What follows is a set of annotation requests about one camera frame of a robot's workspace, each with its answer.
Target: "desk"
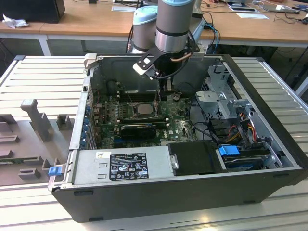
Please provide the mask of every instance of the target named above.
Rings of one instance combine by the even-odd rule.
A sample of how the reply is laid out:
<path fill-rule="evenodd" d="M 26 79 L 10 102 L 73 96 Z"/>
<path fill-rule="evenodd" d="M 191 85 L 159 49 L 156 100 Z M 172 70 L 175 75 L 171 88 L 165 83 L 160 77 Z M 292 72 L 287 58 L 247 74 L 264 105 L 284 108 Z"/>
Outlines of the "desk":
<path fill-rule="evenodd" d="M 107 2 L 88 4 L 87 1 L 65 0 L 64 3 L 66 11 L 58 24 L 30 23 L 29 27 L 17 29 L 1 25 L 0 37 L 38 39 L 44 55 L 51 55 L 49 39 L 127 40 L 133 12 L 113 12 L 111 11 L 113 4 Z M 293 6 L 294 3 L 294 1 L 287 1 L 284 4 Z M 215 27 L 221 33 L 221 44 L 277 47 L 308 45 L 308 25 L 287 24 L 282 20 L 274 22 L 274 13 L 265 13 L 269 20 L 261 20 L 240 18 L 236 13 L 219 13 L 231 11 L 228 7 L 207 8 L 205 6 L 202 10 L 212 12 Z M 290 14 L 290 16 L 304 18 L 305 13 Z M 200 42 L 203 46 L 207 46 L 212 39 L 212 31 L 205 30 Z"/>

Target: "blue latch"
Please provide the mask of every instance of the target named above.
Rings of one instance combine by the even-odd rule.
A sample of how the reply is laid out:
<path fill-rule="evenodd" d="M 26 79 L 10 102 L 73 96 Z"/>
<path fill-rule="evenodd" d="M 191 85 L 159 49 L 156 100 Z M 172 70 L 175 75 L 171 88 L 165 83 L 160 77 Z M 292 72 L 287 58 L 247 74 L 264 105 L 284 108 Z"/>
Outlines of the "blue latch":
<path fill-rule="evenodd" d="M 219 148 L 220 155 L 239 155 L 240 152 L 236 146 L 226 145 Z"/>
<path fill-rule="evenodd" d="M 49 176 L 60 176 L 62 175 L 61 170 L 62 170 L 61 166 L 50 167 L 48 175 Z"/>

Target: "warning label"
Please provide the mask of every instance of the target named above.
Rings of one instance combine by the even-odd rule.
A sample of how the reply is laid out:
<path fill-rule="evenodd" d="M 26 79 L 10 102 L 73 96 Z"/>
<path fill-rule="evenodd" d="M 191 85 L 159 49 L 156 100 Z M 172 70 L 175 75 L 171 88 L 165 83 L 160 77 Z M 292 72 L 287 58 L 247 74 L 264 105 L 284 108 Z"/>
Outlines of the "warning label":
<path fill-rule="evenodd" d="M 109 179 L 135 180 L 149 178 L 145 153 L 110 155 Z"/>

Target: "table leg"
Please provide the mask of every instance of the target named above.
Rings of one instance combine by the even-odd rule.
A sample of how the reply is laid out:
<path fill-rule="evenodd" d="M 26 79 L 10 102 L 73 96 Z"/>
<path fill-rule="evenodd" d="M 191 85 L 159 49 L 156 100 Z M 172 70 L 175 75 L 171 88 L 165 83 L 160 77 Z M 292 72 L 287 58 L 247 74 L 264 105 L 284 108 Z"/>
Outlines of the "table leg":
<path fill-rule="evenodd" d="M 85 40 L 81 40 L 81 47 L 82 47 L 82 51 L 84 52 L 88 51 Z"/>
<path fill-rule="evenodd" d="M 44 55 L 45 56 L 52 56 L 52 52 L 49 48 L 47 36 L 39 37 L 38 41 L 40 43 L 40 47 L 42 48 Z"/>

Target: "side panel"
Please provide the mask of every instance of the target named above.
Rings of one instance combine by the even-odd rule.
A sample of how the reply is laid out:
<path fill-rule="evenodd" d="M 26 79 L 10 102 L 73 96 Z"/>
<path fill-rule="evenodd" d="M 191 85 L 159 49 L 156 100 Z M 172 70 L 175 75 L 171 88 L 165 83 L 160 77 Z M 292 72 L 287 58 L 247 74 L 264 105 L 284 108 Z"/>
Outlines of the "side panel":
<path fill-rule="evenodd" d="M 73 220 L 88 222 L 260 203 L 300 170 L 122 186 L 54 190 Z"/>

